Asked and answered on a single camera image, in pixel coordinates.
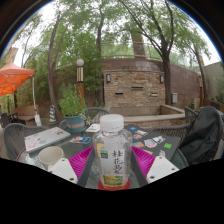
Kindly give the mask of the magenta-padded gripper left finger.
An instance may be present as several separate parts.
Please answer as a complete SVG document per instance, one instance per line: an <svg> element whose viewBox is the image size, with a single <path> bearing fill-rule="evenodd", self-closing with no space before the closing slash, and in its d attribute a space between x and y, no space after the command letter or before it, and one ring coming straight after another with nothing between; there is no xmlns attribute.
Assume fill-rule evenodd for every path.
<svg viewBox="0 0 224 224"><path fill-rule="evenodd" d="M81 187L85 187L94 157L94 149L89 147L70 159L60 159L49 169L49 172Z"/></svg>

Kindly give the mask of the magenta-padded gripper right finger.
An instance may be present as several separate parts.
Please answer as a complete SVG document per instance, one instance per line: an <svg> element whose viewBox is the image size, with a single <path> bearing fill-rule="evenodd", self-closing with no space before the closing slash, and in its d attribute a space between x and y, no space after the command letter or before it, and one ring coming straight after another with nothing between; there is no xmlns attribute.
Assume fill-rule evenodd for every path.
<svg viewBox="0 0 224 224"><path fill-rule="evenodd" d="M153 156L135 146L132 147L132 160L140 187L178 171L178 168L164 156Z"/></svg>

